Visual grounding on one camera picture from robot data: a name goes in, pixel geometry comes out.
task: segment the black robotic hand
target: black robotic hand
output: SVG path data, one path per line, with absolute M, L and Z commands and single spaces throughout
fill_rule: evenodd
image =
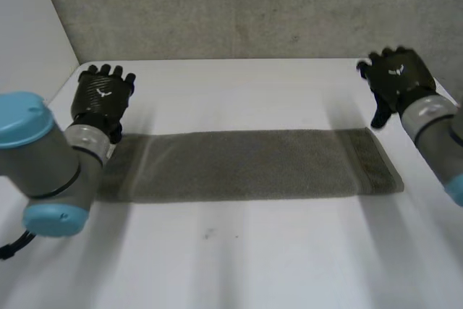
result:
M 122 139 L 120 120 L 134 92 L 135 74 L 122 79 L 119 65 L 110 74 L 111 66 L 104 64 L 98 71 L 94 65 L 79 76 L 79 86 L 71 106 L 73 124 L 87 124 L 105 133 L 111 143 Z
M 381 55 L 372 52 L 368 57 L 371 64 L 361 61 L 357 70 L 368 81 L 377 104 L 371 127 L 382 128 L 392 114 L 402 115 L 414 101 L 437 94 L 433 76 L 413 49 L 385 48 Z

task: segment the white table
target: white table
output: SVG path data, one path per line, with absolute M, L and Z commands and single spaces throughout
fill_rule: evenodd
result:
M 124 130 L 152 134 L 362 127 L 375 102 L 355 63 L 110 62 L 137 75 Z M 51 103 L 62 127 L 71 122 L 77 76 L 86 67 Z M 37 238 L 0 263 L 0 308 L 462 308 L 463 210 L 398 117 L 377 136 L 404 180 L 403 193 L 97 203 L 76 237 Z M 25 200 L 5 178 L 0 198 L 3 244 L 22 233 Z

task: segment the wall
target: wall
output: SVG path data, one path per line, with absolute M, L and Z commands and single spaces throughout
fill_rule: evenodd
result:
M 418 50 L 463 97 L 463 0 L 52 0 L 81 62 Z
M 0 0 L 0 92 L 49 101 L 77 67 L 51 0 Z

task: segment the blue cap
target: blue cap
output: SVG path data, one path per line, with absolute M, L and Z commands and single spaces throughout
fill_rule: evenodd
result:
M 463 206 L 463 174 L 450 180 L 450 182 L 445 185 L 444 189 L 456 204 Z
M 30 92 L 0 94 L 0 148 L 32 143 L 53 125 L 53 115 L 40 96 Z
M 35 204 L 22 215 L 23 226 L 44 237 L 70 237 L 85 226 L 88 211 L 68 204 Z

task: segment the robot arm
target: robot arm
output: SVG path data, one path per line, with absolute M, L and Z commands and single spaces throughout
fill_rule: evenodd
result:
M 90 66 L 79 76 L 73 123 L 63 133 L 42 99 L 0 96 L 0 172 L 29 198 L 22 223 L 31 234 L 66 237 L 85 226 L 103 166 L 122 138 L 120 119 L 135 75 Z
M 436 83 L 415 51 L 385 48 L 358 70 L 372 90 L 377 110 L 373 128 L 399 113 L 402 126 L 445 191 L 463 206 L 463 109 L 436 92 Z

